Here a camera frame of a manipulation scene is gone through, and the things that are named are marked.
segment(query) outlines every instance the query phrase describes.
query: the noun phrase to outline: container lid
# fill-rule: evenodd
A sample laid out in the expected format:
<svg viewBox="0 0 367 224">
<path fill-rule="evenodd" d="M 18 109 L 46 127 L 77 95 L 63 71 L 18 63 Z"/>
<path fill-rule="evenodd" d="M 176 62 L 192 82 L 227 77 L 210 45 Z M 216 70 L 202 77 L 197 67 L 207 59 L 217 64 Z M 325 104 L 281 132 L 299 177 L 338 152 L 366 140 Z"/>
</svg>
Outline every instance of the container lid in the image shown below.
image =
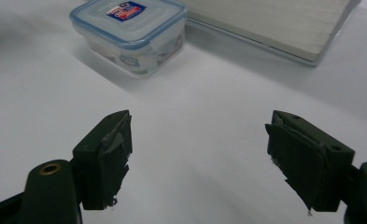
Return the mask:
<svg viewBox="0 0 367 224">
<path fill-rule="evenodd" d="M 70 19 L 125 49 L 138 49 L 186 15 L 177 0 L 93 0 L 74 9 Z"/>
</svg>

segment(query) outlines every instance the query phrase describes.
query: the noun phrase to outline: printed label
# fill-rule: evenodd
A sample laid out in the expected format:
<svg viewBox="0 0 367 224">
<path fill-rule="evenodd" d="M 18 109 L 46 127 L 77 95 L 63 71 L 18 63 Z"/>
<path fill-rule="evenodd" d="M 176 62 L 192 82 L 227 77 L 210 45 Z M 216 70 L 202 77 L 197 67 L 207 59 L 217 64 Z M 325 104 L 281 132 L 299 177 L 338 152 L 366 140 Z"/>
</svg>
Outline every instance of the printed label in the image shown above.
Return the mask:
<svg viewBox="0 0 367 224">
<path fill-rule="evenodd" d="M 106 15 L 118 21 L 127 21 L 139 15 L 145 9 L 145 6 L 129 1 L 111 8 Z"/>
</svg>

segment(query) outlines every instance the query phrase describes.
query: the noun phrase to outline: plastic food container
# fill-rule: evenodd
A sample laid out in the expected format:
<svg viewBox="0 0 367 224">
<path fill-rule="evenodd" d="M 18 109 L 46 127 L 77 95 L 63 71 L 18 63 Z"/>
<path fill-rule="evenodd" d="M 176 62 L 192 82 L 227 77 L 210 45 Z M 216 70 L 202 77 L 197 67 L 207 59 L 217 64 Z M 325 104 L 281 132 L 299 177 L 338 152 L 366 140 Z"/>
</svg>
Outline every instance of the plastic food container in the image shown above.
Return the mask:
<svg viewBox="0 0 367 224">
<path fill-rule="evenodd" d="M 177 0 L 93 0 L 70 13 L 95 52 L 137 77 L 153 74 L 182 48 L 186 18 Z"/>
</svg>

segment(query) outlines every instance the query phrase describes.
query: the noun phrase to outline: white table surface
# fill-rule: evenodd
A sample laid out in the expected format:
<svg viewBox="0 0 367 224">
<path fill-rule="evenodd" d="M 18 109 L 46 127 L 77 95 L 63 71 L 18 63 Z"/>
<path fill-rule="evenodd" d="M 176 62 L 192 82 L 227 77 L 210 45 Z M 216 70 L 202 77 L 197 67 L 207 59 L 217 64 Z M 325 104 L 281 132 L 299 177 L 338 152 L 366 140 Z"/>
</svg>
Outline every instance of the white table surface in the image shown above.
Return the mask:
<svg viewBox="0 0 367 224">
<path fill-rule="evenodd" d="M 154 76 L 94 57 L 68 18 L 83 0 L 0 0 L 0 201 L 40 163 L 70 160 L 107 114 L 133 115 L 131 170 L 84 223 L 343 223 L 307 210 L 266 153 L 274 109 L 309 120 L 367 161 L 367 0 L 316 68 L 187 27 Z"/>
</svg>

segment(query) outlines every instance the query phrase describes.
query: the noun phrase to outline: brass insert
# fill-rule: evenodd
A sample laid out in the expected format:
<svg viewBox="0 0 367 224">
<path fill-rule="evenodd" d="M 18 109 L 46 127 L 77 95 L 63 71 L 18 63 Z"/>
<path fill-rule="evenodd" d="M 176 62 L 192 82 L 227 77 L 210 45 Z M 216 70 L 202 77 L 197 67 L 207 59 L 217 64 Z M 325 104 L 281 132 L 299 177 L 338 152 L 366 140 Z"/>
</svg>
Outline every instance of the brass insert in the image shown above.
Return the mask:
<svg viewBox="0 0 367 224">
<path fill-rule="evenodd" d="M 61 164 L 59 163 L 51 163 L 43 166 L 39 173 L 41 175 L 53 175 L 61 170 Z"/>
</svg>

